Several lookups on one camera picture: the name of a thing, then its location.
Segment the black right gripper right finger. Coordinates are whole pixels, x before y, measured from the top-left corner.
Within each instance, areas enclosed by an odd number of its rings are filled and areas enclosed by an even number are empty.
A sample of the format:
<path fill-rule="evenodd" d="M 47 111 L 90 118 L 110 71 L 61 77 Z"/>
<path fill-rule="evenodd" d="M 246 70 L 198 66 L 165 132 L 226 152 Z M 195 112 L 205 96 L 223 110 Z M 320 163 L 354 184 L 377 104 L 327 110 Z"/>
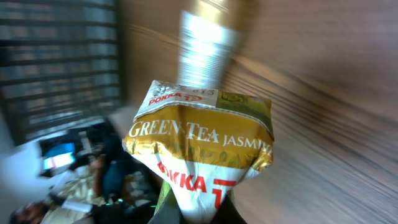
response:
<path fill-rule="evenodd" d="M 239 214 L 230 197 L 226 196 L 214 216 L 214 224 L 247 224 L 247 222 Z"/>

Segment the green yellow drink pouch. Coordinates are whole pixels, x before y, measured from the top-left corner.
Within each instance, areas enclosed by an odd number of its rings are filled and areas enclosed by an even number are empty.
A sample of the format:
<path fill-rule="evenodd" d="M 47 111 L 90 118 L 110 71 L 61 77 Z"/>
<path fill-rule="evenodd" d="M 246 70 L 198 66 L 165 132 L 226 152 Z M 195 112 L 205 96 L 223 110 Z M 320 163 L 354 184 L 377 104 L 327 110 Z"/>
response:
<path fill-rule="evenodd" d="M 273 163 L 271 101 L 155 80 L 123 139 L 163 178 L 182 215 L 208 223 L 226 194 Z"/>

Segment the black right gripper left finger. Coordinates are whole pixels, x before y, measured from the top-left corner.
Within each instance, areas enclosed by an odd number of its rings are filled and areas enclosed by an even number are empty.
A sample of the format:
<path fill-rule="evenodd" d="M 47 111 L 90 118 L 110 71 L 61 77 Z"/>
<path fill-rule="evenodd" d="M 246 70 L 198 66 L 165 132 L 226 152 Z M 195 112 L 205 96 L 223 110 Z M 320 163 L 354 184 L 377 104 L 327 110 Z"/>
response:
<path fill-rule="evenodd" d="M 148 224 L 181 224 L 182 213 L 172 189 L 162 189 L 154 216 Z"/>

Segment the white tube gold cap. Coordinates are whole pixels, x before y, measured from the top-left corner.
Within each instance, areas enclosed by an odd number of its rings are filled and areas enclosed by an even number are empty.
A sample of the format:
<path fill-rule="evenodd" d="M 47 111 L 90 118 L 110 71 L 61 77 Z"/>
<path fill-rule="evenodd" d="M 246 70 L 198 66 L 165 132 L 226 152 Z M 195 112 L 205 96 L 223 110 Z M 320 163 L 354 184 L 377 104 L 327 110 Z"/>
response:
<path fill-rule="evenodd" d="M 177 83 L 217 89 L 241 38 L 252 1 L 192 0 L 180 15 Z"/>

